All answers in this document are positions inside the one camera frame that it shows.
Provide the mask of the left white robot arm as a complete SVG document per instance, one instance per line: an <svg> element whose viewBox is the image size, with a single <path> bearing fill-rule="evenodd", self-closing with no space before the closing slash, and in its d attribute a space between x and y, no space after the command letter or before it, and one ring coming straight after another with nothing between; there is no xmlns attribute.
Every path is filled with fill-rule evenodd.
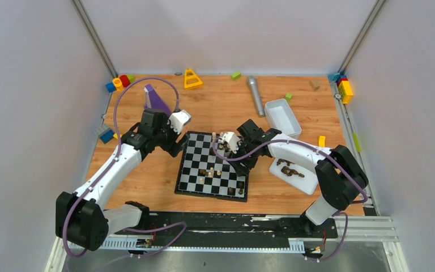
<svg viewBox="0 0 435 272"><path fill-rule="evenodd" d="M178 110L167 115L161 110L146 109L141 121L121 137L110 158L74 192L62 192L56 200L56 235L64 243L74 243L86 250L100 248L107 236L126 228L137 234L151 226L147 206L127 201L116 209L107 209L110 197L125 179L155 148L176 157L184 149L189 135L181 135L191 115Z"/></svg>

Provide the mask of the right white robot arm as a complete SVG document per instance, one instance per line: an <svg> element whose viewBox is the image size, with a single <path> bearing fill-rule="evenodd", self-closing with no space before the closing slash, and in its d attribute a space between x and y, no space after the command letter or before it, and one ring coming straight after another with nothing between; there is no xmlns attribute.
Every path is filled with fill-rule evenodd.
<svg viewBox="0 0 435 272"><path fill-rule="evenodd" d="M287 136L278 129L267 131L249 119L238 127L215 137L211 143L214 154L228 162L239 176L248 176L260 156L289 163L294 174L279 174L278 178L300 190L318 186L321 195L303 213L301 229L307 236L323 230L323 222L347 209L351 204L365 203L365 188L369 180L356 158L343 145L319 147Z"/></svg>

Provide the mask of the black white chessboard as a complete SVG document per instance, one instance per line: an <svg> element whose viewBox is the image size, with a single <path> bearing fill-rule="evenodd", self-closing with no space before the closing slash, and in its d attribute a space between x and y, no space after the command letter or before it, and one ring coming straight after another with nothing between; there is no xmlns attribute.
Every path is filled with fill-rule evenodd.
<svg viewBox="0 0 435 272"><path fill-rule="evenodd" d="M211 133L189 132L189 140L182 151L174 192L246 202L249 179L238 176L227 161L214 155L212 139Z"/></svg>

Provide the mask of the silver microphone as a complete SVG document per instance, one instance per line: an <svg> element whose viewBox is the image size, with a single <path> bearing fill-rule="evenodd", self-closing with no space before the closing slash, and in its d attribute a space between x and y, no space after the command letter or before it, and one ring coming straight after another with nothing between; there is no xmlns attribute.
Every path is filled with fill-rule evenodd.
<svg viewBox="0 0 435 272"><path fill-rule="evenodd" d="M262 104L262 99L259 93L259 88L258 88L258 81L257 78L253 75L249 75L246 79L246 82L250 88L251 91L251 96L253 98L253 102L255 105L255 108L257 110L257 114L259 117L264 117L265 116L265 110Z"/></svg>

